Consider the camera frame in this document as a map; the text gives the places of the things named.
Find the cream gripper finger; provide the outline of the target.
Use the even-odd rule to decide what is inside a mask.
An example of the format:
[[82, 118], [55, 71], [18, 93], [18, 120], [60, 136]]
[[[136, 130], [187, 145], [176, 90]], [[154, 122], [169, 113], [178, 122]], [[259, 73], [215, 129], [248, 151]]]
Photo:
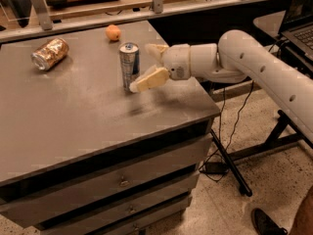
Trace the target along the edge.
[[168, 69], [151, 66], [142, 75], [130, 83], [129, 89], [133, 93], [143, 92], [162, 86], [169, 78]]
[[146, 52], [152, 56], [156, 61], [160, 64], [163, 63], [163, 53], [169, 48], [168, 45], [160, 45], [160, 44], [146, 44], [145, 50]]

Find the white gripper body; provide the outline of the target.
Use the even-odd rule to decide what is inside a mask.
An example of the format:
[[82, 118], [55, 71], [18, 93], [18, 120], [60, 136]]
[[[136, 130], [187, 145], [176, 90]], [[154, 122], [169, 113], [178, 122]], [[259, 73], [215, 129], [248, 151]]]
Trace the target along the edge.
[[173, 45], [162, 54], [163, 66], [169, 70], [173, 80], [188, 80], [190, 72], [190, 46]]

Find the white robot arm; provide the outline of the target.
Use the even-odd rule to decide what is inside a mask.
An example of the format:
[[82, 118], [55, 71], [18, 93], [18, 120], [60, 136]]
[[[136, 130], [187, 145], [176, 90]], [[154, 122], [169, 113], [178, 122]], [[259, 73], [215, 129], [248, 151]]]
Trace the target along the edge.
[[162, 86], [169, 79], [238, 83], [249, 77], [313, 141], [313, 79], [273, 56], [249, 34], [229, 30], [216, 44], [148, 44], [146, 51], [159, 65], [133, 81], [132, 92]]

